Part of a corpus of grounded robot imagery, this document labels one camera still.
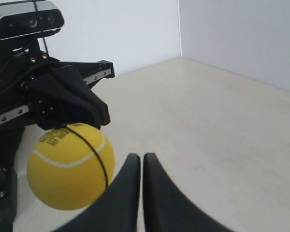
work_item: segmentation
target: tennis ball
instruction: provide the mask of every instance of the tennis ball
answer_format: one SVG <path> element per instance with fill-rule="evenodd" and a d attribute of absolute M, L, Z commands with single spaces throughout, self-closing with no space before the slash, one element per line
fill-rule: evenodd
<path fill-rule="evenodd" d="M 35 145 L 27 164 L 27 179 L 35 196 L 59 210 L 91 205 L 106 189 L 105 171 L 110 184 L 115 169 L 112 145 L 101 131 L 82 123 L 67 128 L 47 132 Z M 79 135 L 95 148 L 100 161 Z"/>

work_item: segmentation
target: camera lens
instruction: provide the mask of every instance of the camera lens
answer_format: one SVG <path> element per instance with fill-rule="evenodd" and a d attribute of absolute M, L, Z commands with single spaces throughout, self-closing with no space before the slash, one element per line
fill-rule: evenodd
<path fill-rule="evenodd" d="M 28 22 L 28 26 L 30 28 L 35 28 L 38 25 L 38 21 L 35 18 L 32 18 Z"/>
<path fill-rule="evenodd" d="M 47 17 L 47 22 L 48 22 L 49 24 L 53 24 L 54 21 L 55 21 L 55 19 L 54 19 L 52 16 Z"/>

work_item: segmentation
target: tabletop surface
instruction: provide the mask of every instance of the tabletop surface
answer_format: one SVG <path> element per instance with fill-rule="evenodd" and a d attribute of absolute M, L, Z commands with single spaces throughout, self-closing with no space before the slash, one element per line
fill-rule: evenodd
<path fill-rule="evenodd" d="M 112 122 L 102 131 L 116 173 L 128 153 L 155 152 L 191 201 L 227 227 L 290 232 L 289 92 L 186 58 L 102 80 L 93 91 L 109 105 Z M 26 128 L 16 156 L 15 232 L 49 232 L 83 211 L 51 209 L 31 192 L 26 163 L 43 133 Z M 142 218 L 140 207 L 140 232 Z"/>

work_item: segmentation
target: beige floor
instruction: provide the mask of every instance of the beige floor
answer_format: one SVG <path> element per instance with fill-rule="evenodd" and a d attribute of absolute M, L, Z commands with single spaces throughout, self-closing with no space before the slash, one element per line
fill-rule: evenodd
<path fill-rule="evenodd" d="M 180 189 L 226 226 L 290 232 L 290 93 L 185 58 L 94 91 L 109 104 L 112 122 L 102 130 L 117 171 L 129 152 L 156 152 Z M 81 212 L 50 209 L 28 187 L 26 160 L 42 133 L 28 128 L 16 160 L 16 232 L 49 232 Z"/>

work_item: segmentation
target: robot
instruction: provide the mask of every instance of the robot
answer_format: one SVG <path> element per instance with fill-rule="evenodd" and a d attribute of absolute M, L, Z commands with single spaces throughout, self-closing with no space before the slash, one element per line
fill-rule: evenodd
<path fill-rule="evenodd" d="M 0 4 L 0 232 L 12 232 L 17 214 L 14 157 L 24 129 L 44 130 L 82 122 L 100 129 L 110 123 L 108 106 L 92 89 L 114 78 L 112 62 L 63 62 L 41 50 L 39 39 L 64 26 L 61 11 L 47 0 Z M 55 232 L 135 232 L 141 160 L 129 154 L 105 193 Z M 230 231 L 180 192 L 155 154 L 144 156 L 144 222 L 148 232 Z"/>

